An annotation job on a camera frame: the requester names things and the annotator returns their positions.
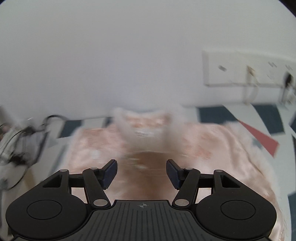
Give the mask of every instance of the crosshair marking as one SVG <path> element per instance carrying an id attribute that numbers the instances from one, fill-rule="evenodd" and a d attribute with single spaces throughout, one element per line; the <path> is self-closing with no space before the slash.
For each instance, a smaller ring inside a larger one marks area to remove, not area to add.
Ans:
<path id="1" fill-rule="evenodd" d="M 145 208 L 145 207 L 147 207 L 147 206 L 149 206 L 149 205 L 147 205 L 147 204 L 145 204 L 145 203 L 141 203 L 141 204 L 138 205 L 138 206 L 140 206 L 141 208 Z"/>

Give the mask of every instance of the blue gripper pad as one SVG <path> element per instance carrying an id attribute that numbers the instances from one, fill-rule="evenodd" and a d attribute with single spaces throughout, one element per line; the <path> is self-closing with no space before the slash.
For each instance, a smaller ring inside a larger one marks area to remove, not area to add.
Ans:
<path id="1" fill-rule="evenodd" d="M 183 184 L 183 181 L 179 178 L 179 171 L 182 171 L 182 169 L 171 161 L 173 160 L 167 160 L 166 162 L 166 172 L 174 188 L 179 190 Z"/>
<path id="2" fill-rule="evenodd" d="M 117 174 L 117 161 L 113 160 L 109 166 L 104 166 L 103 170 L 105 171 L 105 174 L 102 180 L 102 188 L 106 190 Z"/>

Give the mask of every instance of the black cable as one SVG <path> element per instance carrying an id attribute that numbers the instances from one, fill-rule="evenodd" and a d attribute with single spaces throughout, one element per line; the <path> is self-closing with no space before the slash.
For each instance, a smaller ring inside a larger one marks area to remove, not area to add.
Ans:
<path id="1" fill-rule="evenodd" d="M 0 154 L 0 163 L 1 163 L 1 157 L 2 157 L 2 154 L 3 154 L 3 152 L 5 151 L 5 149 L 7 148 L 8 144 L 11 142 L 11 140 L 12 140 L 17 134 L 21 133 L 22 131 L 23 131 L 23 130 L 21 130 L 21 131 L 17 132 L 16 134 L 14 134 L 13 137 L 10 138 L 10 140 L 6 143 L 5 147 L 3 148 L 3 150 L 2 150 L 2 152 L 1 152 L 1 154 Z"/>
<path id="2" fill-rule="evenodd" d="M 46 127 L 48 126 L 48 121 L 51 119 L 51 118 L 60 118 L 64 121 L 67 121 L 68 118 L 62 116 L 62 115 L 49 115 L 48 117 L 46 117 L 44 120 L 43 120 L 43 123 L 41 124 L 41 126 L 44 126 L 44 128 L 40 131 L 45 131 L 46 130 Z"/>
<path id="3" fill-rule="evenodd" d="M 290 73 L 286 73 L 285 78 L 284 78 L 284 88 L 283 88 L 283 95 L 281 98 L 281 103 L 285 104 L 286 103 L 286 92 L 288 92 L 287 90 L 290 87 L 291 82 L 293 81 L 293 76 Z"/>
<path id="4" fill-rule="evenodd" d="M 28 165 L 26 165 L 26 170 L 24 171 L 24 174 L 21 176 L 21 178 L 17 181 L 17 183 L 16 184 L 14 184 L 12 187 L 10 187 L 10 188 L 5 188 L 4 190 L 6 190 L 6 191 L 9 191 L 9 190 L 11 190 L 11 189 L 13 189 L 17 184 L 19 184 L 20 183 L 20 181 L 24 178 L 24 176 L 26 175 L 26 173 L 27 173 L 27 171 L 28 171 L 28 169 L 29 169 L 29 167 L 28 167 Z"/>
<path id="5" fill-rule="evenodd" d="M 14 143 L 14 149 L 13 149 L 13 152 L 16 150 L 16 148 L 17 148 L 17 144 L 18 144 L 18 142 L 20 141 L 22 135 L 23 135 L 23 131 L 22 131 L 22 133 L 17 137 L 17 139 L 16 139 L 16 141 L 15 141 L 15 143 Z"/>

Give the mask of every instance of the electrical outlet panel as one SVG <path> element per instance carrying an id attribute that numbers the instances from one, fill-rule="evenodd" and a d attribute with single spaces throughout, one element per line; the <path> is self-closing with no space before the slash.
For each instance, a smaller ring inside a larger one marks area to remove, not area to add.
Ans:
<path id="1" fill-rule="evenodd" d="M 243 59 L 243 64 L 250 66 L 255 76 L 252 83 L 259 83 L 262 85 L 282 86 L 284 78 L 287 74 L 293 76 L 295 83 L 296 77 L 296 60 L 284 56 L 271 56 L 267 54 L 254 53 L 238 53 Z M 243 76 L 245 73 L 241 72 L 238 76 Z"/>
<path id="2" fill-rule="evenodd" d="M 254 76 L 248 74 L 252 68 Z M 259 85 L 281 87 L 287 74 L 296 84 L 296 60 L 242 50 L 205 50 L 204 82 L 208 86 Z"/>
<path id="3" fill-rule="evenodd" d="M 224 84 L 235 84 L 239 81 L 237 62 L 239 55 L 236 51 L 207 50 L 203 52 L 204 83 L 209 86 L 223 86 Z"/>

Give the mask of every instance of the cable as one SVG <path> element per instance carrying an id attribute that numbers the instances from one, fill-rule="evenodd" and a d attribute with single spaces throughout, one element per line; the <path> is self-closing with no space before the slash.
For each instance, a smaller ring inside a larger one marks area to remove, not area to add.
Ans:
<path id="1" fill-rule="evenodd" d="M 244 103 L 245 103 L 245 104 L 250 104 L 251 102 L 253 102 L 253 101 L 256 99 L 256 97 L 257 97 L 257 95 L 258 95 L 258 92 L 259 92 L 259 87 L 256 85 L 256 86 L 254 86 L 252 93 L 251 93 L 250 96 L 245 100 Z"/>
<path id="2" fill-rule="evenodd" d="M 283 95 L 281 97 L 281 103 L 285 104 L 287 101 L 286 93 L 289 92 L 290 85 L 293 82 L 293 76 L 290 73 L 286 73 L 286 77 L 284 78 L 284 88 L 283 88 Z"/>
<path id="3" fill-rule="evenodd" d="M 4 190 L 6 190 L 6 191 L 9 191 L 9 190 L 11 190 L 11 189 L 13 189 L 17 184 L 19 184 L 20 183 L 20 181 L 24 178 L 24 176 L 26 175 L 26 173 L 27 173 L 27 171 L 28 171 L 28 169 L 29 169 L 29 167 L 28 167 L 28 165 L 26 165 L 26 170 L 24 171 L 24 174 L 21 176 L 21 178 L 17 181 L 17 183 L 16 184 L 14 184 L 12 187 L 10 187 L 10 188 L 5 188 Z"/>
<path id="4" fill-rule="evenodd" d="M 23 130 L 22 130 L 22 133 L 17 137 L 17 139 L 16 139 L 16 141 L 15 141 L 15 143 L 14 143 L 14 150 L 13 150 L 13 152 L 16 150 L 16 148 L 17 148 L 17 144 L 18 144 L 18 142 L 20 141 L 22 135 L 23 135 Z"/>
<path id="5" fill-rule="evenodd" d="M 46 130 L 46 127 L 48 126 L 48 121 L 51 119 L 51 118 L 60 118 L 64 121 L 67 121 L 68 118 L 67 117 L 64 117 L 62 115 L 49 115 L 48 117 L 46 117 L 44 120 L 43 120 L 43 123 L 40 125 L 40 127 L 44 126 L 41 130 L 38 130 L 38 131 L 45 131 Z"/>
<path id="6" fill-rule="evenodd" d="M 23 130 L 21 130 L 21 131 L 17 132 L 16 134 L 14 134 L 14 135 L 12 136 L 12 138 L 10 138 L 10 140 L 6 143 L 5 147 L 3 148 L 3 150 L 2 150 L 2 152 L 1 152 L 1 154 L 0 154 L 0 163 L 1 163 L 1 157 L 2 157 L 2 154 L 3 154 L 3 152 L 5 151 L 5 149 L 7 148 L 8 144 L 11 142 L 11 140 L 12 140 L 17 134 L 21 133 L 22 131 L 23 131 Z"/>
<path id="7" fill-rule="evenodd" d="M 253 102 L 256 99 L 256 97 L 258 95 L 259 81 L 255 77 L 255 70 L 253 68 L 251 68 L 250 66 L 247 66 L 247 72 L 249 74 L 249 78 L 248 78 L 249 83 L 251 83 L 252 77 L 254 77 L 254 79 L 255 79 L 255 85 L 254 85 L 253 91 L 251 92 L 250 96 L 244 101 L 245 104 L 250 104 L 251 102 Z"/>

